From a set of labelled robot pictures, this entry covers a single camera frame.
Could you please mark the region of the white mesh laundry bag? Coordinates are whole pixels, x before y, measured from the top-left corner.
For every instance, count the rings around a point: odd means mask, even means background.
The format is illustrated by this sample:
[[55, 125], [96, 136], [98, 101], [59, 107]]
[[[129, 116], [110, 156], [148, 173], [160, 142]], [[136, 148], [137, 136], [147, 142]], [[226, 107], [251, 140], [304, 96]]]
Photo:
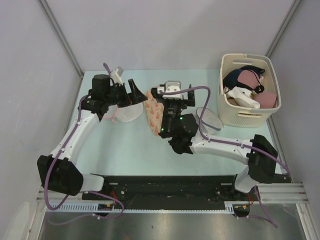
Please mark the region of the white mesh laundry bag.
[[202, 119], [200, 120], [203, 107], [199, 107], [195, 112], [195, 119], [197, 124], [199, 125], [199, 129], [205, 135], [216, 135], [223, 129], [223, 124], [220, 118], [210, 109], [205, 109]]

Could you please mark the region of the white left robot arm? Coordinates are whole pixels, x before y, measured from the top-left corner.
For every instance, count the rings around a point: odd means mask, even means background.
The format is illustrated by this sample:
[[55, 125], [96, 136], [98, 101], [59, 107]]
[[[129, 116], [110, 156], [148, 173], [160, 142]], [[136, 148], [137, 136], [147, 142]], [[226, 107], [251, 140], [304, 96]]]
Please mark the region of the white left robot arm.
[[77, 161], [87, 138], [111, 106], [131, 107], [148, 99], [133, 79], [128, 80], [128, 85], [130, 92], [113, 76], [97, 74], [92, 78], [91, 89], [80, 98], [77, 117], [61, 142], [49, 155], [41, 155], [37, 160], [45, 192], [75, 196], [80, 192], [93, 191], [100, 200], [110, 196], [111, 188], [104, 184], [104, 178], [81, 172], [77, 168]]

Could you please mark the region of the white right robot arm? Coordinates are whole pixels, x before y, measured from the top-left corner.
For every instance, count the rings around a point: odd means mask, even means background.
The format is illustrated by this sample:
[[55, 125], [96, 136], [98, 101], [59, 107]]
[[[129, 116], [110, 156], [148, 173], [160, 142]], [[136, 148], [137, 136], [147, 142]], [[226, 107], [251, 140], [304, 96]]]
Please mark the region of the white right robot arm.
[[286, 183], [291, 181], [289, 168], [278, 160], [278, 152], [263, 136], [252, 139], [231, 139], [205, 134], [200, 121], [182, 110], [195, 106], [195, 91], [201, 87], [180, 89], [180, 83], [161, 84], [151, 89], [151, 95], [164, 106], [159, 136], [169, 139], [177, 154], [209, 154], [244, 164], [245, 169], [234, 177], [231, 196], [242, 201], [258, 184]]

